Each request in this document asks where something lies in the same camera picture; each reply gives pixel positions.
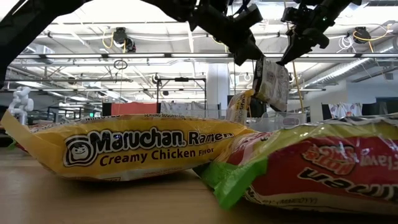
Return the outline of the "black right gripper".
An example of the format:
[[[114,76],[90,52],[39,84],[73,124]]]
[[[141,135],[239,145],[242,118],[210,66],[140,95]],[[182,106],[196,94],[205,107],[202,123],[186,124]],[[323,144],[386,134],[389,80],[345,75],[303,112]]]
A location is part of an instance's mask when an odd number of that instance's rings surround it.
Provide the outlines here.
[[[307,6],[287,7],[281,21],[292,24],[292,27],[285,33],[289,44],[277,64],[286,65],[311,51],[311,47],[315,45],[325,49],[330,41],[324,31],[334,25],[334,20],[335,16],[323,6],[317,6],[315,9]]]

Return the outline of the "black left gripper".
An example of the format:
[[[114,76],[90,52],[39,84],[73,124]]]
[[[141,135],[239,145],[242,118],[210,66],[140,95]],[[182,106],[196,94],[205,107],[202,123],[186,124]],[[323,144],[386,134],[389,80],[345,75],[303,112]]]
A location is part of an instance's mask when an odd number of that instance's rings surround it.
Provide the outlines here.
[[[255,4],[243,2],[232,15],[227,15],[229,2],[200,2],[188,22],[190,29],[201,27],[216,40],[233,44],[234,63],[242,65],[247,59],[260,60],[264,54],[256,45],[250,28],[262,21],[262,15]]]

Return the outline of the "black Maruchan fire noodle packet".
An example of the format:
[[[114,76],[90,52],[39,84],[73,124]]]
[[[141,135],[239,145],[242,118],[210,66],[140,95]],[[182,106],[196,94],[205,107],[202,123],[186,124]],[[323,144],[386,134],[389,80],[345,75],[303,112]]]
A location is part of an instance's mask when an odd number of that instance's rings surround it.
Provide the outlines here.
[[[252,88],[255,98],[270,105],[274,111],[286,112],[289,73],[284,66],[262,56],[256,61]]]

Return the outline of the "yellow Maruchan creamy chicken packet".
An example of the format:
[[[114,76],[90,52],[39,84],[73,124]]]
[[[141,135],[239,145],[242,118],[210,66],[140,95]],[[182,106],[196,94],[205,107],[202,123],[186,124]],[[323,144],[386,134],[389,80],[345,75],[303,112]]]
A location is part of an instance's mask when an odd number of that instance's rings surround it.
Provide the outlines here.
[[[84,118],[31,133],[7,112],[1,125],[42,166],[61,177],[116,182],[206,164],[231,141],[252,132],[232,121],[174,114]]]
[[[226,119],[235,123],[245,124],[253,95],[254,90],[247,90],[234,95],[228,104]]]

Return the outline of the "black monitor screen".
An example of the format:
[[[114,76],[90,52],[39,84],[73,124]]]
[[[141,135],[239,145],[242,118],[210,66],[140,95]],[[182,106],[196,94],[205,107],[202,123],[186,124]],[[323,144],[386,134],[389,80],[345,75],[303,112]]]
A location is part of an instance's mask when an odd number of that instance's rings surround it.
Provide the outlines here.
[[[260,118],[267,112],[267,103],[255,98],[254,102],[254,116]]]

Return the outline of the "white patterned cloth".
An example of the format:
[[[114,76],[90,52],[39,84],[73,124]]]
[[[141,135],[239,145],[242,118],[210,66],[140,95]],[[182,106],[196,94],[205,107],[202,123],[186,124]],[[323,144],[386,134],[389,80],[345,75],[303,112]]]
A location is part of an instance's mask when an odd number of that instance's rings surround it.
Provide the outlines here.
[[[361,116],[361,103],[337,103],[328,105],[332,118],[342,118],[347,116]]]

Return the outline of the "red partition panel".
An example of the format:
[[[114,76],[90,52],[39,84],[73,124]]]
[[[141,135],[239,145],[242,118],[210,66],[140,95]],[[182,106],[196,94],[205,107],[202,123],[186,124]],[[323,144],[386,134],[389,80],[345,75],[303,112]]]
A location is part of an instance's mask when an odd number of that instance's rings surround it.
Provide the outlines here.
[[[121,114],[156,114],[157,108],[157,103],[103,103],[102,116]]]

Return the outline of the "silver ventilation duct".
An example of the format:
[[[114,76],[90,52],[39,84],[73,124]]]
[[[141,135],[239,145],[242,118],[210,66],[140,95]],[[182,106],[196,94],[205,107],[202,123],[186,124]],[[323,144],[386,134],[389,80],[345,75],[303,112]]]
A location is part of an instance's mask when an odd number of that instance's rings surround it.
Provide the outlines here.
[[[349,63],[341,63],[332,68],[329,68],[328,70],[325,70],[324,72],[321,72],[319,75],[315,76],[311,80],[306,81],[304,87],[313,86],[318,83],[324,83],[330,81],[333,78],[349,74],[349,72],[352,72],[354,69],[357,69],[362,65],[372,62],[374,62],[374,59],[372,58],[362,58],[362,59],[356,59]]]

